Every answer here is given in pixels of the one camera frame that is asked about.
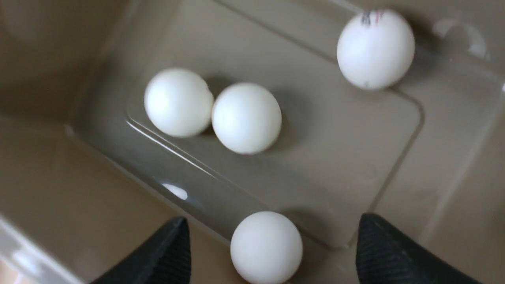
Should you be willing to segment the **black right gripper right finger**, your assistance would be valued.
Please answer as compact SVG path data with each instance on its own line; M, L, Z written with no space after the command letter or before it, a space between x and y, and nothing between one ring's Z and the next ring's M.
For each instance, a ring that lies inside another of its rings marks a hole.
M375 213L359 220L355 265L361 284L475 284Z

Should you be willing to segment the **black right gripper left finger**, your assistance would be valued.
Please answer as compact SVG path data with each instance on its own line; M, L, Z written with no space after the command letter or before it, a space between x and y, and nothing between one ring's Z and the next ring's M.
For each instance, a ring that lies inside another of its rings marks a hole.
M94 284L189 284L191 236L185 217L173 217Z

